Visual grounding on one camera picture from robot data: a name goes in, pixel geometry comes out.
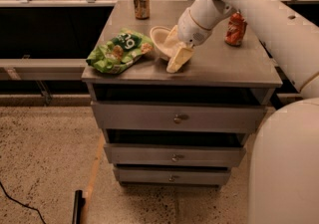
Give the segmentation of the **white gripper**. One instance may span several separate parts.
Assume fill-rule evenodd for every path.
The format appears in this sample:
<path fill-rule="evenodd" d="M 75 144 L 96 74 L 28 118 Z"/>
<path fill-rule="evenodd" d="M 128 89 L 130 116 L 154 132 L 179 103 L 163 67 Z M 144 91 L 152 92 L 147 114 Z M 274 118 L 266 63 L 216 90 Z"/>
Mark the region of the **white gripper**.
<path fill-rule="evenodd" d="M 212 34 L 192 19 L 190 8 L 186 8 L 163 42 L 164 53 L 170 58 L 166 67 L 169 73 L 176 73 L 193 55 L 193 48 L 179 46 L 179 40 L 191 45 L 203 44 Z"/>

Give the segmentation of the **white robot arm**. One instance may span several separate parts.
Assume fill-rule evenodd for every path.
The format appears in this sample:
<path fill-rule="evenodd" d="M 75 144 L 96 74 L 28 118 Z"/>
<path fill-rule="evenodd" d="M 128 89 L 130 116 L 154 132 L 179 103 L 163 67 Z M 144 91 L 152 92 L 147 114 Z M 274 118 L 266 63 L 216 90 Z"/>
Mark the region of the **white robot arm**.
<path fill-rule="evenodd" d="M 301 95 L 259 129 L 248 224 L 319 224 L 319 30 L 279 0 L 195 0 L 164 42 L 176 72 L 224 18 L 240 12 Z"/>

